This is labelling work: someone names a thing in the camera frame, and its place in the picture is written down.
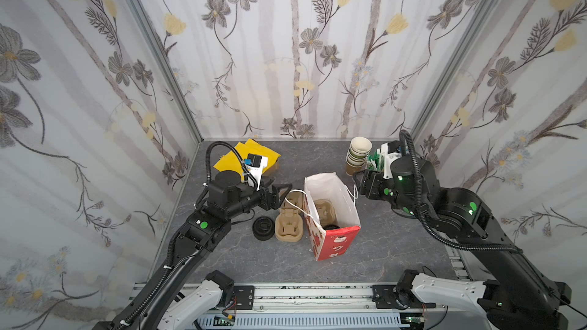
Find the black plastic cup lid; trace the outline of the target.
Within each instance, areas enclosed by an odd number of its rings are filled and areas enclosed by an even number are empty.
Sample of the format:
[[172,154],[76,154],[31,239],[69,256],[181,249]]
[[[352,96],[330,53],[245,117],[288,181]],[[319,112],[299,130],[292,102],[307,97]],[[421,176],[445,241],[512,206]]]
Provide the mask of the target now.
[[331,231],[331,230],[337,230],[337,229],[340,229],[340,227],[339,227],[339,226],[337,226],[337,225],[331,224],[331,225],[326,225],[326,226],[324,226],[324,227],[323,227],[323,229],[324,229],[325,231]]

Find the brown pulp cup carrier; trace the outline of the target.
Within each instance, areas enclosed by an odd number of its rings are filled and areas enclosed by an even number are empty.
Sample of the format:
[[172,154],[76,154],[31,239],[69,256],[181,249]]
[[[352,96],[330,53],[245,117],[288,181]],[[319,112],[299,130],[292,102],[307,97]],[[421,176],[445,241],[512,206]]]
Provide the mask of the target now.
[[304,220],[300,211],[302,202],[301,192],[287,194],[275,219],[275,237],[278,241],[295,243],[303,237]]

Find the green white wrapped straws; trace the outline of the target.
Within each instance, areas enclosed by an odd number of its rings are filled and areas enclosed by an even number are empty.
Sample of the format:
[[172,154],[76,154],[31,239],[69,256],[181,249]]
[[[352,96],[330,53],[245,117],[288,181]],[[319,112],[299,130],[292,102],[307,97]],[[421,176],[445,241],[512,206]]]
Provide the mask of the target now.
[[383,172],[385,170],[385,156],[387,153],[381,153],[381,149],[378,148],[372,154],[367,156],[366,166],[370,171]]

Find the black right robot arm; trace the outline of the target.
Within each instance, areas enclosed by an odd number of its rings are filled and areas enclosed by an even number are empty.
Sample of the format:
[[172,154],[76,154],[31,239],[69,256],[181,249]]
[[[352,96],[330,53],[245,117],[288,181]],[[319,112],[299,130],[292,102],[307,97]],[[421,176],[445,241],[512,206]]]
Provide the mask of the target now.
[[397,310],[445,305],[480,315],[496,329],[568,329],[560,308],[571,305],[570,287],[542,274],[476,193],[442,187],[408,131],[392,146],[400,157],[385,172],[362,171],[359,194],[403,210],[445,246],[473,253],[492,279],[459,282],[405,270],[392,290],[374,292],[375,302]]

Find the aluminium mounting rail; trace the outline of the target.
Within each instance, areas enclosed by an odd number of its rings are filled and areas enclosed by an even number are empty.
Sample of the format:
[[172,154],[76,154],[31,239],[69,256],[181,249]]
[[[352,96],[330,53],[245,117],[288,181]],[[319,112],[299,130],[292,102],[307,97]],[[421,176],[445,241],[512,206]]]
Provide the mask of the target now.
[[303,313],[320,312],[316,326],[334,326],[342,318],[344,310],[354,312],[360,308],[377,314],[370,323],[382,325],[388,318],[398,318],[402,311],[430,311],[435,306],[448,310],[472,313],[486,319],[488,316],[479,304],[487,287],[483,282],[466,282],[431,277],[419,273],[396,284],[261,284],[235,287],[232,282],[219,279],[205,280],[182,299],[177,290],[170,298],[153,299],[151,304],[139,309],[134,299],[131,311],[138,317],[130,320],[122,316],[117,324],[122,328],[137,329],[185,329],[209,310],[234,309],[238,317],[250,312]]

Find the red white paper bag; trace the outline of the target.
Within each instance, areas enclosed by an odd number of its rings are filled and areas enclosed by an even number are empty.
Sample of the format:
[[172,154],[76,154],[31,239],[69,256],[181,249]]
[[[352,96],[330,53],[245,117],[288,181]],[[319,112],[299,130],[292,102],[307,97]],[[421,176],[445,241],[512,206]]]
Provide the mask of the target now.
[[361,230],[356,191],[335,173],[306,177],[304,188],[290,191],[285,202],[303,214],[317,261],[344,255]]

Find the stack of paper cups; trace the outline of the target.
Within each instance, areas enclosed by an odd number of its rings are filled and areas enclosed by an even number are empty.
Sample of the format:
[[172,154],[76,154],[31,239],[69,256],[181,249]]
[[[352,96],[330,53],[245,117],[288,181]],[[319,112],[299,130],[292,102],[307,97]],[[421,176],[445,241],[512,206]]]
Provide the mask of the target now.
[[366,137],[355,137],[351,140],[346,156],[345,172],[347,175],[352,176],[366,168],[371,149],[372,143]]

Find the yellow napkin stack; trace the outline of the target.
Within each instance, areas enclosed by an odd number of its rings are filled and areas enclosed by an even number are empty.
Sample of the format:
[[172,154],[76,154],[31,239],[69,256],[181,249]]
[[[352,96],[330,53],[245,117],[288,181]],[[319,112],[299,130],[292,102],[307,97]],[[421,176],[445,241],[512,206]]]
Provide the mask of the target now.
[[[258,154],[262,157],[267,157],[268,165],[263,169],[263,174],[267,174],[267,172],[272,169],[272,167],[278,162],[278,158],[281,156],[278,152],[273,151],[272,149],[261,145],[257,141],[253,139],[247,140],[245,143],[239,142],[235,149],[241,155],[243,159],[246,159],[249,154]],[[218,171],[237,171],[242,173],[242,170],[239,166],[237,157],[232,151],[229,151],[228,154],[224,155],[220,158],[218,162],[214,165],[214,168]]]

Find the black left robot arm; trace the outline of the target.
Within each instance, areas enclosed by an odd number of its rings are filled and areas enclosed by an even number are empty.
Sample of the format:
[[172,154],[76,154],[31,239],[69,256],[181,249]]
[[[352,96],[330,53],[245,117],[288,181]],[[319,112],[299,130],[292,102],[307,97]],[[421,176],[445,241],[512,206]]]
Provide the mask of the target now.
[[[218,146],[235,154],[240,172],[227,170],[212,175],[211,154]],[[281,207],[292,185],[255,177],[249,169],[255,162],[254,157],[242,158],[225,141],[209,145],[205,154],[205,188],[194,212],[171,238],[162,266],[119,315],[96,323],[94,329],[156,329],[189,276],[229,234],[234,218],[256,207],[265,211]]]

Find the stack of black lids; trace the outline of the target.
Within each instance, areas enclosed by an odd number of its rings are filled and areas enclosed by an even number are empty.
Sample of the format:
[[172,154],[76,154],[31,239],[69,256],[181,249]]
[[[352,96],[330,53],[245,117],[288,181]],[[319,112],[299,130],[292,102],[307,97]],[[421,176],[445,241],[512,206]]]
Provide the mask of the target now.
[[252,232],[259,241],[267,241],[275,235],[275,221],[268,216],[256,218],[252,225]]

